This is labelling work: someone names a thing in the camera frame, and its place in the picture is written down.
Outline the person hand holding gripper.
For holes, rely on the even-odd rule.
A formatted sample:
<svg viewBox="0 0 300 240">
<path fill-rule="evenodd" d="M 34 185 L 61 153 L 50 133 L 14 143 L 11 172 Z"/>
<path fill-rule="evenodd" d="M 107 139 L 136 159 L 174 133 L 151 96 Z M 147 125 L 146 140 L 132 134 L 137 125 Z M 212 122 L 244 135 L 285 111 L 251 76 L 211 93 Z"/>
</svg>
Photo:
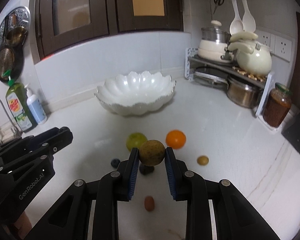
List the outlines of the person hand holding gripper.
<svg viewBox="0 0 300 240">
<path fill-rule="evenodd" d="M 14 223 L 2 224 L 2 228 L 4 230 L 3 239 L 24 239 L 32 229 L 32 225 L 24 211 Z"/>
</svg>

